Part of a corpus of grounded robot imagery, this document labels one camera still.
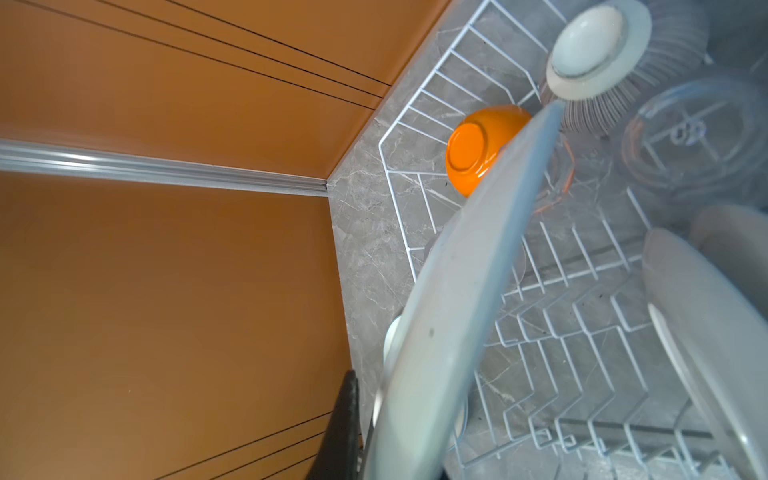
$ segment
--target brown wall panel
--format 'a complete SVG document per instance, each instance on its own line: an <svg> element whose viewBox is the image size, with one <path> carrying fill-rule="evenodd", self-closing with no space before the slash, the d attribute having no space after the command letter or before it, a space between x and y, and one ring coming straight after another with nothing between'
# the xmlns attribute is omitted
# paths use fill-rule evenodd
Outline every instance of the brown wall panel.
<svg viewBox="0 0 768 480"><path fill-rule="evenodd" d="M0 137L325 178L447 1L7 0Z"/></svg>
<svg viewBox="0 0 768 480"><path fill-rule="evenodd" d="M0 174L0 224L0 478L155 478L333 407L327 199Z"/></svg>

